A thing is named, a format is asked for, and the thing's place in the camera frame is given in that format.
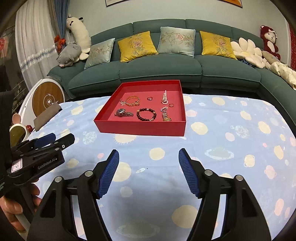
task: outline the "framed picture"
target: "framed picture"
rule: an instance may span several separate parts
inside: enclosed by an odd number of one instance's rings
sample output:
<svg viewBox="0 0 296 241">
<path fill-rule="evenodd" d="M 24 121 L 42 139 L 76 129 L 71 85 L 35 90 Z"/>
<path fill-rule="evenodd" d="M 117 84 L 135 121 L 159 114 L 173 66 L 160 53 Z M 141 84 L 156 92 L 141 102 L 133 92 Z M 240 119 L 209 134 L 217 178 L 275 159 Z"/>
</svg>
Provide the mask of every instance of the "framed picture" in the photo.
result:
<svg viewBox="0 0 296 241">
<path fill-rule="evenodd" d="M 106 7 L 110 6 L 110 5 L 113 5 L 115 3 L 118 3 L 118 2 L 123 2 L 123 1 L 126 1 L 126 0 L 105 0 L 106 2 Z"/>
<path fill-rule="evenodd" d="M 237 5 L 242 8 L 242 0 L 220 0 L 220 1 L 229 2 L 231 4 Z"/>
</svg>

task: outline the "amber bracelet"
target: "amber bracelet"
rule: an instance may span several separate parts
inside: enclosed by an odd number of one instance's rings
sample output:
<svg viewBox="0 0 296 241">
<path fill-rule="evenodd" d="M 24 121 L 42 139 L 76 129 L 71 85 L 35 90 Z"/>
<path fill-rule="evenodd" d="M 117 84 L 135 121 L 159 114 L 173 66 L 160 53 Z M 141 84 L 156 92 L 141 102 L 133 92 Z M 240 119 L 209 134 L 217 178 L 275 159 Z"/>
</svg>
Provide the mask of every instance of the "amber bracelet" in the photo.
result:
<svg viewBox="0 0 296 241">
<path fill-rule="evenodd" d="M 150 111 L 150 112 L 153 113 L 153 117 L 152 117 L 151 119 L 145 119 L 145 118 L 142 118 L 142 117 L 140 116 L 140 112 L 141 112 L 141 111 Z M 139 110 L 137 110 L 137 117 L 138 117 L 138 119 L 141 120 L 141 121 L 154 121 L 155 118 L 156 118 L 156 113 L 155 113 L 155 111 L 152 110 L 152 109 L 143 108 L 143 109 L 139 109 Z"/>
<path fill-rule="evenodd" d="M 128 103 L 127 101 L 130 99 L 138 99 L 138 100 L 135 103 Z M 132 95 L 132 96 L 129 96 L 128 98 L 126 98 L 125 101 L 120 100 L 120 104 L 127 105 L 127 106 L 138 106 L 138 105 L 140 105 L 140 98 L 136 95 Z"/>
</svg>

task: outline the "planet print tablecloth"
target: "planet print tablecloth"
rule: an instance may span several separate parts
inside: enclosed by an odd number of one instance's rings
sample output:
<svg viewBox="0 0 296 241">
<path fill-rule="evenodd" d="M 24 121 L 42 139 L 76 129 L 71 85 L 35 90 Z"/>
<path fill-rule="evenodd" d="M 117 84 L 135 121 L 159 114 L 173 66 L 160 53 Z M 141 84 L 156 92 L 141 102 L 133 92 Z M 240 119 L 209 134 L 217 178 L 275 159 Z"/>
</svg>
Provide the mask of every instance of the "planet print tablecloth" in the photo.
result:
<svg viewBox="0 0 296 241">
<path fill-rule="evenodd" d="M 184 137 L 158 137 L 100 133 L 93 119 L 108 98 L 62 103 L 63 110 L 30 135 L 30 139 L 52 132 L 57 139 L 68 133 L 75 136 L 75 143 L 63 151 L 65 163 L 38 181 L 40 197 L 56 176 L 78 177 L 116 149 L 118 169 L 108 193 L 98 200 L 111 238 L 186 240 L 200 200 L 190 192 L 178 162 L 178 151 L 185 148 L 193 160 L 218 175 L 244 176 L 272 238 L 284 227 L 296 206 L 296 140 L 270 103 L 184 95 Z M 76 228 L 85 239 L 77 198 L 73 202 Z M 220 236 L 224 207 L 222 195 L 213 238 Z"/>
</svg>

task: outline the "fingernail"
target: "fingernail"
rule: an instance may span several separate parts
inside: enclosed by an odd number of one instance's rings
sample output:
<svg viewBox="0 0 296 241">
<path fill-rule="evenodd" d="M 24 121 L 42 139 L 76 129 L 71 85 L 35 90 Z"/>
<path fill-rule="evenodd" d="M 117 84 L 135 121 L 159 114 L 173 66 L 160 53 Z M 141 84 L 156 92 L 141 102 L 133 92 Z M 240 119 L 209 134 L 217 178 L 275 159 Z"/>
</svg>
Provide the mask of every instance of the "fingernail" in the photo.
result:
<svg viewBox="0 0 296 241">
<path fill-rule="evenodd" d="M 15 211 L 18 213 L 22 213 L 22 206 L 19 204 L 15 204 Z"/>
</svg>

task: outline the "metal screw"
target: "metal screw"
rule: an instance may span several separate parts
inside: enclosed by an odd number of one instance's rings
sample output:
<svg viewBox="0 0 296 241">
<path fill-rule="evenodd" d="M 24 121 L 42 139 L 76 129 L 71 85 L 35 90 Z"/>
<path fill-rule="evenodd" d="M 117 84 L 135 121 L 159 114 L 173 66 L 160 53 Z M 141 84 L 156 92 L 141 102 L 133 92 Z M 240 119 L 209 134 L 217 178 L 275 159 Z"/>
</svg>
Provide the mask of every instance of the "metal screw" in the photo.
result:
<svg viewBox="0 0 296 241">
<path fill-rule="evenodd" d="M 56 183 L 59 183 L 61 180 L 62 180 L 62 177 L 56 177 L 56 178 L 54 179 L 54 181 L 55 181 Z"/>
<path fill-rule="evenodd" d="M 237 175 L 237 176 L 236 176 L 236 179 L 237 179 L 238 181 L 242 181 L 244 178 L 243 178 L 241 175 Z"/>
<path fill-rule="evenodd" d="M 207 176 L 211 176 L 211 175 L 213 175 L 213 172 L 211 170 L 205 170 L 205 174 Z"/>
<path fill-rule="evenodd" d="M 93 172 L 92 171 L 86 171 L 85 174 L 87 177 L 90 177 L 91 175 L 93 175 Z"/>
</svg>

